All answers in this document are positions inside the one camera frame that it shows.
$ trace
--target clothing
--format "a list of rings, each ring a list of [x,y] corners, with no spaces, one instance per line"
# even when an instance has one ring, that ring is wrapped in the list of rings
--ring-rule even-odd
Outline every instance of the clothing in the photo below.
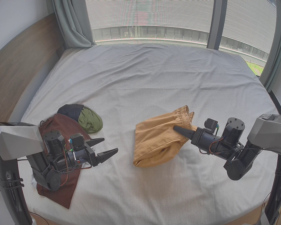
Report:
[[[50,117],[39,127],[41,136],[51,130],[59,130],[62,136],[69,139],[71,135],[81,133],[84,139],[90,139],[90,136],[85,132],[85,130],[76,122],[74,119],[63,115],[55,114],[54,117]],[[71,149],[69,142],[66,142],[66,149]],[[57,191],[50,191],[47,188],[37,184],[37,192],[39,195],[45,196],[52,201],[62,205],[63,207],[69,209],[70,202],[77,185],[78,177],[80,175],[80,170],[74,170],[68,174],[67,182],[61,186]],[[61,184],[66,180],[66,174],[61,175]]]
[[[197,127],[191,125],[193,116],[194,112],[189,113],[186,105],[171,113],[138,123],[135,131],[134,165],[156,166],[174,158],[189,139],[174,131],[173,127],[195,131]]]
[[[78,123],[89,133],[96,133],[103,127],[103,121],[93,110],[84,106],[78,118]]]
[[[58,109],[58,113],[77,121],[89,134],[96,133],[103,127],[103,121],[100,116],[84,105],[66,104]]]

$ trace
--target robotic arm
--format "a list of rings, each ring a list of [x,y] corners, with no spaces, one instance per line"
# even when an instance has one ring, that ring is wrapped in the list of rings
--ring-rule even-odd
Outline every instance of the robotic arm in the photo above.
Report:
[[[214,135],[219,126],[217,121],[207,119],[205,128],[196,131],[174,126],[174,130],[188,137],[191,144],[196,145],[200,152],[215,155],[226,160],[224,168],[232,180],[241,179],[251,168],[257,155],[262,150],[281,154],[281,115],[263,114],[258,117],[244,145],[239,139],[245,124],[237,118],[229,118],[221,137]],[[262,212],[257,225],[273,225],[279,216],[281,206],[281,155],[275,172],[275,179],[269,201]]]
[[[85,162],[95,167],[118,152],[116,148],[96,155],[91,147],[104,138],[84,140],[80,133],[68,140],[70,150],[65,149],[66,139],[58,130],[44,134],[43,140],[36,125],[0,123],[0,191],[16,225],[35,224],[24,199],[17,158],[26,156],[37,183],[56,191],[60,188],[62,173],[70,173]]]

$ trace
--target gray curtain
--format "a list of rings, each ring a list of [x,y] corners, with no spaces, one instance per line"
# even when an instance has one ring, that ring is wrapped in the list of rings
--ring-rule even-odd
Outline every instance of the gray curtain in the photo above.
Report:
[[[281,70],[281,0],[276,0],[276,10],[276,28],[272,47],[267,63],[260,76],[260,82],[266,88],[267,92],[271,91],[271,88]]]
[[[53,7],[67,48],[96,45],[85,0],[53,0]]]

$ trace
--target white bed sheet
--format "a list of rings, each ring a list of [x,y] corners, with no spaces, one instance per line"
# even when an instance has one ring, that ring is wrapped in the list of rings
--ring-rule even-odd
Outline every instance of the white bed sheet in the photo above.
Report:
[[[133,165],[135,125],[188,105],[193,125],[229,117],[245,122],[277,110],[257,77],[238,56],[216,50],[159,44],[99,45],[73,49],[50,72],[22,122],[39,124],[64,104],[84,104],[103,120],[96,152],[118,147],[112,158],[81,171],[70,209],[38,195],[31,168],[20,162],[29,209],[59,224],[224,224],[261,205],[271,191],[277,155],[263,151],[239,181],[224,160],[187,142],[171,161]]]

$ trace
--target brown fabric garment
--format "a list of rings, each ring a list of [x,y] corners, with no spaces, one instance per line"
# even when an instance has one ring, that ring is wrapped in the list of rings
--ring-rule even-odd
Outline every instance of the brown fabric garment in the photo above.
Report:
[[[68,140],[71,135],[76,133],[81,133],[85,140],[90,139],[90,136],[86,131],[80,126],[80,124],[63,114],[55,114],[54,117],[50,117],[39,127],[41,137],[51,130],[59,130],[62,136],[65,136]],[[66,143],[67,150],[71,149],[69,142]],[[45,196],[52,201],[62,205],[63,207],[69,209],[70,202],[77,185],[78,177],[80,175],[80,170],[74,170],[68,174],[67,182],[61,186],[57,191],[50,191],[47,188],[37,184],[37,192],[39,195]],[[61,184],[65,181],[66,174],[61,175]]]
[[[194,112],[189,113],[185,105],[173,112],[165,113],[136,125],[134,165],[152,167],[168,162],[178,154],[189,140],[173,130],[174,126],[196,130],[191,125]]]

